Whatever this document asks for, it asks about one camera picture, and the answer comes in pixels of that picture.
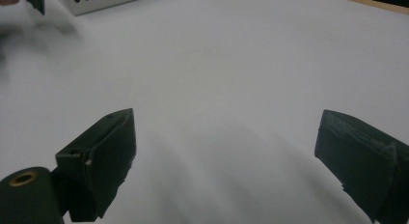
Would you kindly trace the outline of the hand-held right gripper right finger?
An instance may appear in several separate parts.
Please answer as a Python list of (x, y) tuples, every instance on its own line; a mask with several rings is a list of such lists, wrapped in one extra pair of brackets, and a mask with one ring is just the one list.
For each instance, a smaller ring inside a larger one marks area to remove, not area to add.
[(409, 222), (409, 146), (350, 115), (322, 113), (314, 155), (371, 222)]

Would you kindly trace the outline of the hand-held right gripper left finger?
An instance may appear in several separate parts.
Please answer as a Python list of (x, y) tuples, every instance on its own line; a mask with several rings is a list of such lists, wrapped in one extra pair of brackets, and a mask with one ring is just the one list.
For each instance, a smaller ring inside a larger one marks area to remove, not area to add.
[(56, 153), (52, 180), (60, 212), (73, 222), (103, 217), (136, 155), (131, 108), (108, 114)]

